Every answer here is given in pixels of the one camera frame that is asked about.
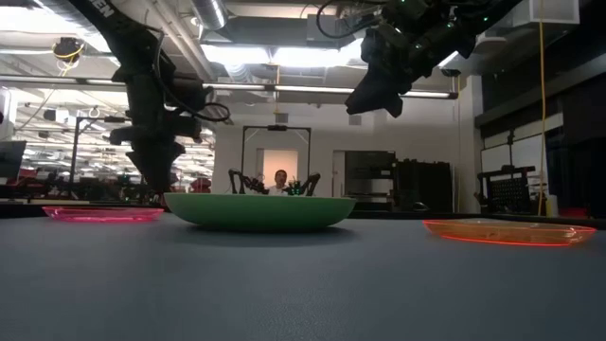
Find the dark shelf unit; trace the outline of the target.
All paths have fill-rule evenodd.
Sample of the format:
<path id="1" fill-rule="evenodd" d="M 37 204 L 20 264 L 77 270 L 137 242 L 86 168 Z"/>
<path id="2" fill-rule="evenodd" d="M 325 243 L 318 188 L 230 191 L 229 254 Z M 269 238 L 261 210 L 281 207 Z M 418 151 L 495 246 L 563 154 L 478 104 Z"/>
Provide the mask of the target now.
<path id="1" fill-rule="evenodd" d="M 396 155 L 385 151 L 346 151 L 344 195 L 355 210 L 391 211 Z"/>

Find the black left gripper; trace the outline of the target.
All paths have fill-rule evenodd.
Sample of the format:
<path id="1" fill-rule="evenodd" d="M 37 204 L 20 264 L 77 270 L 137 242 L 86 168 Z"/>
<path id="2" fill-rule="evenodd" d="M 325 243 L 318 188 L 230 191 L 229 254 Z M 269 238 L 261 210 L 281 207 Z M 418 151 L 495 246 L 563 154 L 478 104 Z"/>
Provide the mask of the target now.
<path id="1" fill-rule="evenodd" d="M 147 184 L 156 192 L 167 192 L 172 164 L 186 151 L 175 138 L 197 138 L 202 123 L 181 109 L 165 108 L 163 88 L 152 72 L 125 75 L 125 83 L 131 125 L 112 130 L 109 141 L 113 145 L 129 142 L 132 151 L 127 156 Z"/>

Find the black background rig frame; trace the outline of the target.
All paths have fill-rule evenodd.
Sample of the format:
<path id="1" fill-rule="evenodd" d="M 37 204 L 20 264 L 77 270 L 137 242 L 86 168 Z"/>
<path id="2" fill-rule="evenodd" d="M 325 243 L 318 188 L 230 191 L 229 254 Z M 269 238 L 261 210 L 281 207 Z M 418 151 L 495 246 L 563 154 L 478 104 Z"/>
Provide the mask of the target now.
<path id="1" fill-rule="evenodd" d="M 296 134 L 303 139 L 307 147 L 307 156 L 311 155 L 311 143 L 309 139 L 312 137 L 311 128 L 291 128 L 285 125 L 268 125 L 268 126 L 243 126 L 241 135 L 241 168 L 239 171 L 245 171 L 245 157 L 247 155 L 246 142 L 260 131 L 285 133 L 287 131 L 295 131 Z M 288 174 L 287 186 L 293 180 L 299 180 L 298 173 L 298 150 L 293 148 L 257 148 L 255 150 L 255 158 L 260 162 L 256 166 L 256 171 L 251 178 L 257 178 L 264 186 L 269 189 L 275 184 L 275 174 L 278 170 L 285 170 Z M 307 175 L 311 175 L 311 162 L 307 161 Z"/>

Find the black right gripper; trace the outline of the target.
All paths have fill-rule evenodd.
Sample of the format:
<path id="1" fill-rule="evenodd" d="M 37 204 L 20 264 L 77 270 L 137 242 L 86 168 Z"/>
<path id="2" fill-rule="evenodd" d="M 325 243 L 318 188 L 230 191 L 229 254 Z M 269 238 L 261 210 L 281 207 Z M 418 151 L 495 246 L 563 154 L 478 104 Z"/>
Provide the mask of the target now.
<path id="1" fill-rule="evenodd" d="M 380 24 L 392 26 L 403 36 L 400 65 L 392 70 L 367 67 L 359 83 L 361 88 L 345 101 L 348 114 L 383 109 L 385 95 L 385 110 L 399 117 L 401 96 L 411 90 L 413 82 L 429 77 L 433 68 L 453 52 L 474 47 L 474 36 L 466 31 L 457 4 L 450 0 L 388 0 L 376 26 Z"/>

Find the round silver air duct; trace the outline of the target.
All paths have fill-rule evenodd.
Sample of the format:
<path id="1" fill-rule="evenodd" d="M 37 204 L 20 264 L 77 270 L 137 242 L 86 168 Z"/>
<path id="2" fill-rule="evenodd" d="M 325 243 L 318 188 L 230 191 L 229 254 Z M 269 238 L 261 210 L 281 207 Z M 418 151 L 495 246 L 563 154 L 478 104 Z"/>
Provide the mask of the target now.
<path id="1" fill-rule="evenodd" d="M 204 29 L 218 30 L 226 25 L 228 13 L 222 0 L 190 0 L 190 2 Z"/>

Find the white wall board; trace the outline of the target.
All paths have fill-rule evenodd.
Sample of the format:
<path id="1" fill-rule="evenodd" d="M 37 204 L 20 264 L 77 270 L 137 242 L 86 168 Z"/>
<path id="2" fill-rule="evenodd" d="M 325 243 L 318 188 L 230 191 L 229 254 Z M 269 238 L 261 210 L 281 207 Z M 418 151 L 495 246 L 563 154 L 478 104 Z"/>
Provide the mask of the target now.
<path id="1" fill-rule="evenodd" d="M 547 170 L 546 152 L 542 151 L 542 137 L 534 135 L 531 137 L 514 140 L 512 146 L 513 163 L 516 168 L 534 167 L 535 171 L 540 168 Z M 482 170 L 499 171 L 508 164 L 507 143 L 491 147 L 481 152 Z"/>

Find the pink translucent plastic plate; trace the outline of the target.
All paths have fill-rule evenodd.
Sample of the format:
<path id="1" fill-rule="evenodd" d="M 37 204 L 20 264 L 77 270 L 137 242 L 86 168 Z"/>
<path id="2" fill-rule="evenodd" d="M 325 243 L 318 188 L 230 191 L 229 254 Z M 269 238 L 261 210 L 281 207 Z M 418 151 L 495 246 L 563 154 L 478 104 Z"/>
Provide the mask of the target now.
<path id="1" fill-rule="evenodd" d="M 143 223 L 157 220 L 163 208 L 44 206 L 44 213 L 53 220 L 72 223 Z"/>

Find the black pole stand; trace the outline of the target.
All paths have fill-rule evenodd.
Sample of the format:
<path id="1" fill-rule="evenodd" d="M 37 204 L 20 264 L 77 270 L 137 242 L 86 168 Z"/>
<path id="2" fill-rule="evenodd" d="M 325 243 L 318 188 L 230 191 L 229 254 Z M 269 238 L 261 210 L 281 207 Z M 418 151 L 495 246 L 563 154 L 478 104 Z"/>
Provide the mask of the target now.
<path id="1" fill-rule="evenodd" d="M 508 145 L 508 164 L 506 166 L 504 166 L 504 169 L 514 169 L 514 163 L 513 163 L 513 152 L 512 152 L 512 146 L 514 143 L 514 139 L 515 139 L 515 133 L 514 130 L 511 129 L 508 131 L 508 135 L 507 135 L 507 145 Z"/>

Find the grey rectangular air duct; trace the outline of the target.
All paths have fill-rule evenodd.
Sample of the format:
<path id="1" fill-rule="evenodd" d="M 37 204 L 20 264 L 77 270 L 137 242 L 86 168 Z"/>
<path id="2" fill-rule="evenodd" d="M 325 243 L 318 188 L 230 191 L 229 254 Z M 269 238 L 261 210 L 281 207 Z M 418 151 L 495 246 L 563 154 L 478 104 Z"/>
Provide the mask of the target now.
<path id="1" fill-rule="evenodd" d="M 354 34 L 332 39 L 317 28 L 316 15 L 303 18 L 236 17 L 216 31 L 235 45 L 318 47 L 339 49 L 356 40 Z"/>

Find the black perforated rack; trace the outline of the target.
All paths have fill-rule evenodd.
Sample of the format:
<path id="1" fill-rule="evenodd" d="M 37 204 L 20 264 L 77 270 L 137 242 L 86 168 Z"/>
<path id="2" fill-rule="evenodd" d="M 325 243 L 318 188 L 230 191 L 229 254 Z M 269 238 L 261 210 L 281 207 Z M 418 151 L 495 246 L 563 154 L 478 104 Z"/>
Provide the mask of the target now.
<path id="1" fill-rule="evenodd" d="M 500 170 L 477 174 L 479 191 L 474 197 L 485 214 L 529 214 L 532 209 L 528 174 L 534 166 L 516 168 L 503 166 Z"/>

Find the black metal frame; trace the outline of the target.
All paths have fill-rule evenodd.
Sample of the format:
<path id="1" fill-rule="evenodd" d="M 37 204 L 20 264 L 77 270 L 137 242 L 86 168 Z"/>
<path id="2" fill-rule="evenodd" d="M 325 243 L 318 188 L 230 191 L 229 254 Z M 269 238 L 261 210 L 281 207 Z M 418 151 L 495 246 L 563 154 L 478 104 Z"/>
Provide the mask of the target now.
<path id="1" fill-rule="evenodd" d="M 71 153 L 71 161 L 70 161 L 70 174 L 68 179 L 68 195 L 72 194 L 72 190 L 75 184 L 75 176 L 76 176 L 76 166 L 77 166 L 77 156 L 78 156 L 78 148 L 80 142 L 80 135 L 86 132 L 93 123 L 98 121 L 98 117 L 76 117 L 76 124 L 72 142 L 72 153 Z M 127 123 L 132 120 L 127 117 L 112 117 L 107 116 L 103 117 L 102 121 L 104 123 Z"/>

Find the black cabinet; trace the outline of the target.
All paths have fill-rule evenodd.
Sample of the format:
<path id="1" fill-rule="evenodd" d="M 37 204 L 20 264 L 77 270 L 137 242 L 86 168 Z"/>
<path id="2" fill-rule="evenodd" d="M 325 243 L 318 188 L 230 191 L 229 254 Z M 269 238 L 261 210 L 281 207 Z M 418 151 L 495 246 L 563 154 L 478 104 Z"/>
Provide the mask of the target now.
<path id="1" fill-rule="evenodd" d="M 446 162 L 404 159 L 396 164 L 394 203 L 400 211 L 452 213 L 453 180 Z"/>

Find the green plastic plate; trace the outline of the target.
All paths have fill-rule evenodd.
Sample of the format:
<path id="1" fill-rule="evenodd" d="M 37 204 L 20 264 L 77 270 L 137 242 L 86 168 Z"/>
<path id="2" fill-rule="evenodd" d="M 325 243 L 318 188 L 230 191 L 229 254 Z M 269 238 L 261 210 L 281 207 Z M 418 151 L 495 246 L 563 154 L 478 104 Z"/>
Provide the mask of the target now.
<path id="1" fill-rule="evenodd" d="M 231 231 L 308 231 L 345 220 L 351 198 L 171 192 L 164 196 L 178 218 L 204 228 Z"/>

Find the dark monitor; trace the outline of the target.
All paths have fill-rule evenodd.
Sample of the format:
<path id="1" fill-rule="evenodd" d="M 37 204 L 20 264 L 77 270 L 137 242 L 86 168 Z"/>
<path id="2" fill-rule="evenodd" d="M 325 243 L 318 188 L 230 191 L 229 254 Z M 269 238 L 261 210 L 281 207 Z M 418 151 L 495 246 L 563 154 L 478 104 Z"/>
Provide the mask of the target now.
<path id="1" fill-rule="evenodd" d="M 18 178 L 27 143 L 0 141 L 0 185 Z"/>

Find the long ceiling light fixture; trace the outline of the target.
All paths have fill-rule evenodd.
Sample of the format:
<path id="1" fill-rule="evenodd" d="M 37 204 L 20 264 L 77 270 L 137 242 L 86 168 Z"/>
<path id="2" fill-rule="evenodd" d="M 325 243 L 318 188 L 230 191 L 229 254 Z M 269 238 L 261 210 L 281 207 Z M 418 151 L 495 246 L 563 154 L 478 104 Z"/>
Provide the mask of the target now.
<path id="1" fill-rule="evenodd" d="M 269 84 L 269 83 L 231 83 L 231 82 L 229 82 L 229 83 L 208 82 L 208 83 L 203 84 L 203 88 L 213 88 L 214 90 L 227 90 L 227 91 L 277 92 L 277 93 L 289 92 L 289 93 L 306 93 L 306 94 L 321 94 L 321 95 L 350 95 L 354 91 L 353 88 L 346 88 L 346 87 L 283 85 L 283 84 Z M 401 94 L 401 98 L 457 99 L 458 93 L 411 90 L 404 94 Z"/>

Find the person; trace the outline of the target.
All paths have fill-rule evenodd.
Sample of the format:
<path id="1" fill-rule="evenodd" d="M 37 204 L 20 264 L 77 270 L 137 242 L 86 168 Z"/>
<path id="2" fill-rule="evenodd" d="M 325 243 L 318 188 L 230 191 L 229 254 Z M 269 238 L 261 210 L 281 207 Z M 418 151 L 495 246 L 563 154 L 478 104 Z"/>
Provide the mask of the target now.
<path id="1" fill-rule="evenodd" d="M 275 174 L 275 184 L 269 188 L 270 195 L 287 195 L 288 174 L 285 170 L 277 170 Z"/>

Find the orange translucent plastic plate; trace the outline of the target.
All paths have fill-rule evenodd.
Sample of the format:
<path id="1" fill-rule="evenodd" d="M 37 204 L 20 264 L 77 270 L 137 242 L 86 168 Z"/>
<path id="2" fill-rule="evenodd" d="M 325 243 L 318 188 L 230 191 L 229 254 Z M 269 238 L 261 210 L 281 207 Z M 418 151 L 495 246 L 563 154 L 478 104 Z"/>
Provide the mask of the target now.
<path id="1" fill-rule="evenodd" d="M 521 246 L 569 246 L 587 242 L 597 232 L 580 225 L 491 219 L 424 220 L 423 224 L 443 239 Z"/>

